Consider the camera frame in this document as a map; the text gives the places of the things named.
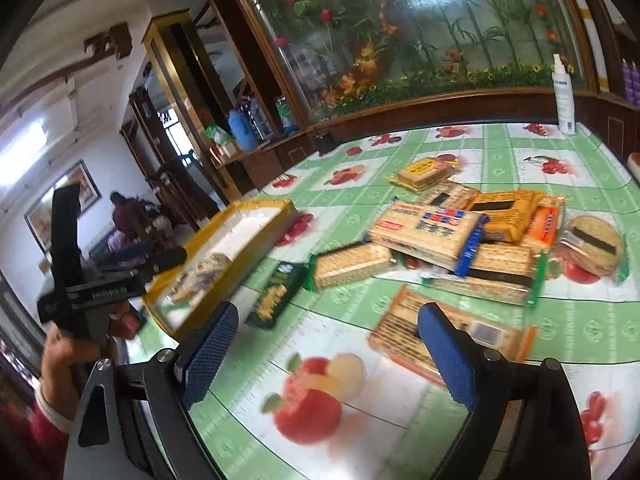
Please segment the person's left hand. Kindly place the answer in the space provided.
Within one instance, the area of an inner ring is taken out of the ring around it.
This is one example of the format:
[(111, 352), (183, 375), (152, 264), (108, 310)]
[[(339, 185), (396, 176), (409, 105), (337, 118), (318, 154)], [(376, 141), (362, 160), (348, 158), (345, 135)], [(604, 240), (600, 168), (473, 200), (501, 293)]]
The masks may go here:
[(52, 324), (41, 364), (40, 396), (46, 407), (65, 419), (74, 420), (82, 387), (75, 385), (72, 367), (93, 364), (102, 354), (95, 341), (64, 336), (58, 326)]

